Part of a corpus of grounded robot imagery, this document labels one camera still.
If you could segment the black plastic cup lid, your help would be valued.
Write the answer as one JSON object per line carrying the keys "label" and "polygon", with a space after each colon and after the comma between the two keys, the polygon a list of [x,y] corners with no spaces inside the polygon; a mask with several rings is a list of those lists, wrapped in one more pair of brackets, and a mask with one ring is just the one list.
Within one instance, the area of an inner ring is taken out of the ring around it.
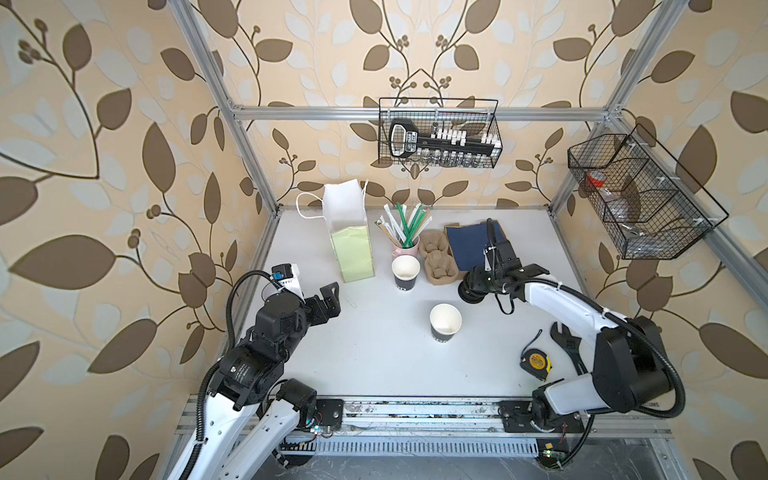
{"label": "black plastic cup lid", "polygon": [[458,294],[459,294],[459,297],[464,302],[468,304],[473,304],[473,305],[479,304],[480,302],[482,302],[487,295],[487,293],[483,291],[480,291],[480,292],[474,291],[464,281],[462,281],[458,286]]}

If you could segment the brown pulp cup carrier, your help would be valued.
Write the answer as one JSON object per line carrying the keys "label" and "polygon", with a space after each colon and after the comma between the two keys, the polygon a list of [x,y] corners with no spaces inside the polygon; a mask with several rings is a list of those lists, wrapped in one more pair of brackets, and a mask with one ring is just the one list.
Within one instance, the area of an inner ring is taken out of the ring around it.
{"label": "brown pulp cup carrier", "polygon": [[430,284],[442,286],[459,280],[460,270],[443,231],[428,229],[422,232],[418,250],[424,259],[425,275]]}

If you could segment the black paper coffee cup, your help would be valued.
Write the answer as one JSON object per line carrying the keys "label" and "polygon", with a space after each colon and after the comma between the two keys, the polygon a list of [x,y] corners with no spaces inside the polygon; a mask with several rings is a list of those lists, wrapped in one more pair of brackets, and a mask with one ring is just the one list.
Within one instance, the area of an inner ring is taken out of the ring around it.
{"label": "black paper coffee cup", "polygon": [[432,308],[429,315],[430,330],[435,341],[450,341],[463,325],[461,312],[453,305],[443,303]]}

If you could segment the white green paper bag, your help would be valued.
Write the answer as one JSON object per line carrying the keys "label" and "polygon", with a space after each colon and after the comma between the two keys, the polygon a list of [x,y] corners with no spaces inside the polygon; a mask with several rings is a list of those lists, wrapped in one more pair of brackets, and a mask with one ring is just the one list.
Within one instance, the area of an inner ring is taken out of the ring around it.
{"label": "white green paper bag", "polygon": [[[322,214],[306,216],[300,199],[309,195],[322,203]],[[370,230],[365,209],[365,192],[357,180],[324,187],[323,197],[311,192],[297,195],[295,205],[304,219],[322,218],[345,283],[371,278],[375,275]]]}

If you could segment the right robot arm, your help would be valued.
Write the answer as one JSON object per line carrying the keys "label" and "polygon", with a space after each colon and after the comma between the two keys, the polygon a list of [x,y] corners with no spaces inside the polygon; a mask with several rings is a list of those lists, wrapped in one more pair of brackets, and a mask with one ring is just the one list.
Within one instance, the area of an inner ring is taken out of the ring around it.
{"label": "right robot arm", "polygon": [[683,413],[686,391],[668,358],[657,325],[603,307],[580,291],[554,280],[538,264],[523,265],[511,243],[485,222],[484,263],[472,268],[459,285],[460,298],[478,304],[486,296],[507,296],[536,307],[591,345],[594,356],[585,372],[549,383],[531,396],[531,421],[546,430],[576,412],[639,412],[671,419]]}

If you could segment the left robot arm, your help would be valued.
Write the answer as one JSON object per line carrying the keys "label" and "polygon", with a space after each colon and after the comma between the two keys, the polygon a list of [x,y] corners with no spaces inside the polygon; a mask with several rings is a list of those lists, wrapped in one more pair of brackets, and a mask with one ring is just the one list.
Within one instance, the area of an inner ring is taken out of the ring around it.
{"label": "left robot arm", "polygon": [[[235,282],[225,310],[226,348],[203,377],[194,432],[170,478],[250,479],[269,457],[288,462],[280,447],[292,433],[307,434],[310,445],[330,432],[333,417],[318,408],[316,390],[284,371],[308,330],[340,315],[339,285],[304,297],[298,275],[297,265],[286,263]],[[268,294],[253,325],[238,334],[235,295],[254,277],[265,280]]]}

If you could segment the pink straw holder cup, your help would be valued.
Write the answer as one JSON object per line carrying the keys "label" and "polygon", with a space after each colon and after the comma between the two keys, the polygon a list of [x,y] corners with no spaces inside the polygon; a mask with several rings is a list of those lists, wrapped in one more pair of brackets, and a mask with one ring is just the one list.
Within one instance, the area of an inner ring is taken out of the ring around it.
{"label": "pink straw holder cup", "polygon": [[409,243],[409,247],[395,247],[392,252],[392,258],[395,259],[403,255],[416,257],[419,252],[418,244],[419,244],[419,238],[416,237]]}

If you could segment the remaining black paper cup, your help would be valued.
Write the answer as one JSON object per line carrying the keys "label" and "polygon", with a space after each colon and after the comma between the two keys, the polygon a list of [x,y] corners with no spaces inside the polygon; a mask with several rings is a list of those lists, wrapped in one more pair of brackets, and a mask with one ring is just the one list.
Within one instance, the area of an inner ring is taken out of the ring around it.
{"label": "remaining black paper cup", "polygon": [[397,288],[401,291],[410,291],[414,288],[421,271],[421,264],[414,256],[400,255],[392,261],[391,269]]}

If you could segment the yellow tape measure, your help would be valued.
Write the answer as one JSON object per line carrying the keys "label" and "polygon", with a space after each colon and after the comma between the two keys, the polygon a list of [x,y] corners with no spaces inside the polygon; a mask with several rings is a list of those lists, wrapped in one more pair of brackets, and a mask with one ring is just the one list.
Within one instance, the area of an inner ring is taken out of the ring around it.
{"label": "yellow tape measure", "polygon": [[519,365],[522,370],[540,381],[545,381],[552,369],[552,362],[549,356],[544,351],[536,348],[525,350],[520,358]]}

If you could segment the white wrapped straw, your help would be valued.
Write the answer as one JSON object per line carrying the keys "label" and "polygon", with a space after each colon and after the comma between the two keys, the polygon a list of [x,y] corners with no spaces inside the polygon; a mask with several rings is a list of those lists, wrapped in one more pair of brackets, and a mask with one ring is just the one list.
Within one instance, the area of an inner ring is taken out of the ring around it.
{"label": "white wrapped straw", "polygon": [[391,229],[393,230],[393,235],[397,239],[397,242],[399,243],[399,245],[401,247],[403,247],[404,246],[404,241],[405,241],[405,236],[404,236],[404,234],[402,232],[402,229],[398,225],[395,217],[392,214],[390,206],[388,204],[386,204],[384,206],[384,210],[385,210],[385,213],[386,213],[386,215],[388,217],[388,224],[391,226]]}

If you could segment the black wrench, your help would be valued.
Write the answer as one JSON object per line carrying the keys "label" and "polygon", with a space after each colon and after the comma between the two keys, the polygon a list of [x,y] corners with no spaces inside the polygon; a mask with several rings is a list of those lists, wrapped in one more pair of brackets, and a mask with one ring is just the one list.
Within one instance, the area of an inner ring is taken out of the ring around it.
{"label": "black wrench", "polygon": [[551,325],[550,337],[567,354],[577,375],[588,372],[580,355],[580,337],[573,335],[570,329],[560,322],[554,322]]}

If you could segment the red item in basket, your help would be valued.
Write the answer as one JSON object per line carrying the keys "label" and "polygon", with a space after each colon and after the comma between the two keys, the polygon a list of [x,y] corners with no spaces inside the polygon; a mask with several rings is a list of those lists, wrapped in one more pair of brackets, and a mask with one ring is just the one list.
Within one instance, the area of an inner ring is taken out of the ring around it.
{"label": "red item in basket", "polygon": [[601,189],[607,181],[607,175],[599,170],[592,170],[587,173],[586,184],[596,190]]}

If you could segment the black tool in basket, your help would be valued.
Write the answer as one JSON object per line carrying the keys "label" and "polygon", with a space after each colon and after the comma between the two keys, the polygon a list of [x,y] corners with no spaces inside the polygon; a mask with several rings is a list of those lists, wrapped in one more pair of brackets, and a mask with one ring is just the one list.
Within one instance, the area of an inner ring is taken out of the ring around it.
{"label": "black tool in basket", "polygon": [[442,127],[422,133],[413,121],[405,118],[391,122],[384,142],[390,155],[399,159],[413,155],[424,158],[428,153],[443,152],[492,158],[502,151],[501,139],[496,134],[487,131],[470,134],[465,130]]}

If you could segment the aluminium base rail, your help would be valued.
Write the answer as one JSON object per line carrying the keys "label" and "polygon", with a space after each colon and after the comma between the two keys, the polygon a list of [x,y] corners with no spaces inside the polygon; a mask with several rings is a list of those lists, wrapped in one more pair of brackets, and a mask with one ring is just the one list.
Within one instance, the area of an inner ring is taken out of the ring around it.
{"label": "aluminium base rail", "polygon": [[285,456],[534,458],[567,452],[582,434],[592,443],[647,445],[669,460],[676,452],[663,420],[640,414],[573,414],[546,432],[523,416],[523,399],[478,397],[321,397],[308,431],[295,428],[277,450]]}

